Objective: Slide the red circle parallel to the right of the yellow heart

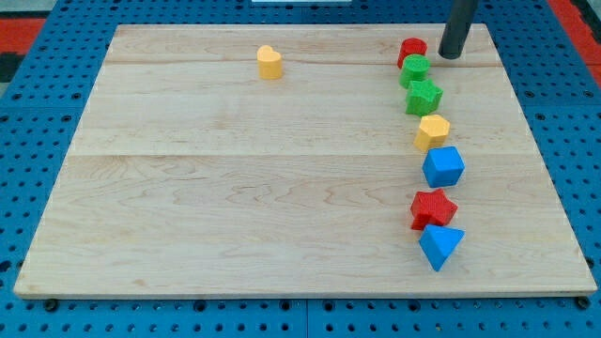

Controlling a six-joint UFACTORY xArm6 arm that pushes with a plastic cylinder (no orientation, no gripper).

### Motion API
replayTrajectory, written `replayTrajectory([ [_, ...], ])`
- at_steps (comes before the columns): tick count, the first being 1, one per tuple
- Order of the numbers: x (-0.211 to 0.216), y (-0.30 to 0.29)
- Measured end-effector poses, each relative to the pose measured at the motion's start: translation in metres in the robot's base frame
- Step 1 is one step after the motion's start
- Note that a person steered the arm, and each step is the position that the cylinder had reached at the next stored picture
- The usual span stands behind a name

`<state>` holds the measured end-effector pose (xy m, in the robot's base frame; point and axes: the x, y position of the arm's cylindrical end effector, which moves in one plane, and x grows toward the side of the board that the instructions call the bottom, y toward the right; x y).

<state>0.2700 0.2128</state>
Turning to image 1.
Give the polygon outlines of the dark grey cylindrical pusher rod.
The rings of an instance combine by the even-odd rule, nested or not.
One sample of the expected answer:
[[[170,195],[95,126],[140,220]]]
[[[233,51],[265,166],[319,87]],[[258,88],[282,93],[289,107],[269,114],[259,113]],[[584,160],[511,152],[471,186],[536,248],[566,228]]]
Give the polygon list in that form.
[[[478,3],[478,0],[453,1],[439,44],[442,58],[453,60],[462,54]]]

